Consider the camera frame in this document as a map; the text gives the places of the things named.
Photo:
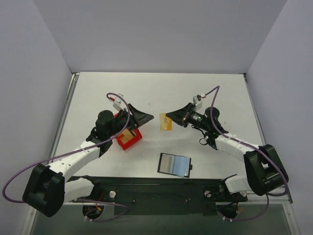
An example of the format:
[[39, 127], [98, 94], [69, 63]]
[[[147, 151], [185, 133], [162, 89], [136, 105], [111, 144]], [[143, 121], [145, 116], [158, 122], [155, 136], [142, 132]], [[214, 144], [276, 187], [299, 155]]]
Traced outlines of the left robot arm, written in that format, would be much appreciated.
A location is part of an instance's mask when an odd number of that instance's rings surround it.
[[64, 203], [85, 197], [94, 202], [101, 190], [90, 176], [70, 178], [88, 163], [104, 155], [112, 145], [112, 137], [141, 127], [154, 119], [131, 104], [114, 115], [109, 110], [98, 114], [95, 127], [80, 146], [67, 156], [48, 165], [37, 164], [30, 175], [22, 200], [47, 217], [55, 215]]

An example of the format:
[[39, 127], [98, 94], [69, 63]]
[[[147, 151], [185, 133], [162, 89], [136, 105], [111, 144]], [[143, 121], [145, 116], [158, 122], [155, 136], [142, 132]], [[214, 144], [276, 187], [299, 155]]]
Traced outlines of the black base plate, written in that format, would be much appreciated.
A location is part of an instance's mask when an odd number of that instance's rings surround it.
[[93, 177], [96, 188], [81, 199], [118, 204], [116, 215], [216, 215], [217, 203], [246, 202], [240, 193], [229, 193], [220, 179]]

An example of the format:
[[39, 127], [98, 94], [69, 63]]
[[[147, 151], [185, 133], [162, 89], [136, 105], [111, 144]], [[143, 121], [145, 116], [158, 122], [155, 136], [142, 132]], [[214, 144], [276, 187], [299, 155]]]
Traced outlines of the red plastic bin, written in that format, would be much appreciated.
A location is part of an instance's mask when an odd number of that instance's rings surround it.
[[134, 137], [132, 140], [130, 140], [129, 142], [127, 142], [126, 144], [123, 144], [120, 140], [121, 138], [121, 134], [118, 135], [115, 139], [118, 143], [118, 145], [124, 150], [126, 151], [127, 149], [131, 148], [133, 145], [135, 145], [136, 143], [138, 143], [141, 139], [142, 139], [142, 134], [140, 132], [140, 130], [138, 128], [136, 129], [129, 129], [130, 131], [134, 132], [136, 134], [136, 137]]

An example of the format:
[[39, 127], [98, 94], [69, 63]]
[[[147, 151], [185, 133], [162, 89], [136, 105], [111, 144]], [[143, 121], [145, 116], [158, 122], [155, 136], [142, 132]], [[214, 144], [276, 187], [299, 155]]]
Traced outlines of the black card holder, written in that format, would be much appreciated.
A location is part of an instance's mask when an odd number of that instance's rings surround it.
[[161, 153], [157, 172], [181, 178], [189, 178], [193, 165], [190, 157]]

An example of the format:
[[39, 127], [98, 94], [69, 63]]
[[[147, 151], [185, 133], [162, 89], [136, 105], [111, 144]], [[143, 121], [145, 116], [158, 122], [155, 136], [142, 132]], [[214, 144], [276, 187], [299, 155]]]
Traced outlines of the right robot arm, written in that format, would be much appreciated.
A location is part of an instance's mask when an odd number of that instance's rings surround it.
[[184, 128], [191, 125], [201, 131], [206, 145], [244, 163], [246, 174], [226, 178], [224, 185], [218, 189], [219, 196], [223, 200], [230, 200], [236, 193], [244, 191], [252, 191], [259, 196], [271, 195], [273, 190], [286, 187], [289, 177], [276, 149], [270, 144], [255, 145], [235, 137], [224, 130], [219, 116], [220, 112], [215, 107], [209, 107], [204, 114], [200, 114], [192, 103], [166, 113], [166, 117], [174, 123]]

